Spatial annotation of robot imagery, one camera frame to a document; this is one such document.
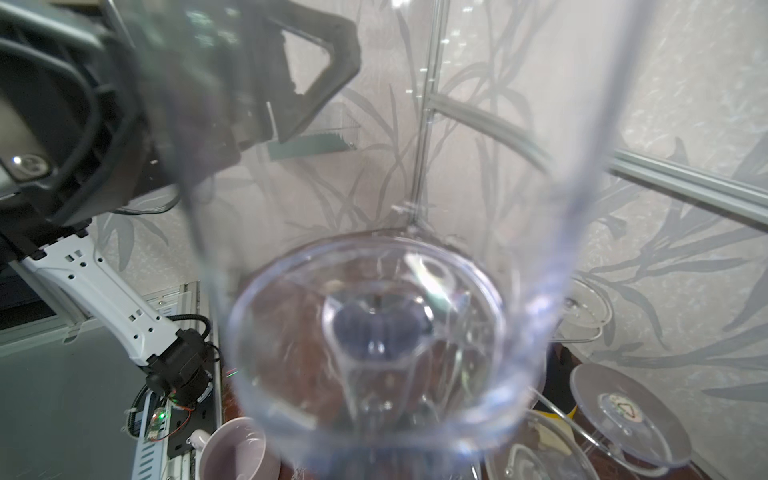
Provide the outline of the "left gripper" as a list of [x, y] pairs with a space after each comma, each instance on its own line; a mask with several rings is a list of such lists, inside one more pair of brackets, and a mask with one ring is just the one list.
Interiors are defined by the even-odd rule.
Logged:
[[111, 1], [1, 5], [1, 224], [67, 227], [170, 186]]

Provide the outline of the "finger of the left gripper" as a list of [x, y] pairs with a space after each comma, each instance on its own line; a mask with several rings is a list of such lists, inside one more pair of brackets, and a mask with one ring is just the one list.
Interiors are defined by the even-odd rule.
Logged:
[[262, 141], [302, 134], [361, 69], [357, 25], [294, 1], [242, 1]]

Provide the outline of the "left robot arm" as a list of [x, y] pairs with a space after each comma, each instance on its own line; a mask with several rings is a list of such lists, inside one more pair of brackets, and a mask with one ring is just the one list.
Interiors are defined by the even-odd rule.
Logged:
[[104, 260], [91, 220], [158, 161], [192, 201], [258, 144], [288, 142], [359, 72], [353, 21], [293, 1], [108, 1], [104, 21], [1, 5], [1, 261], [103, 321], [160, 396], [191, 407], [212, 348]]

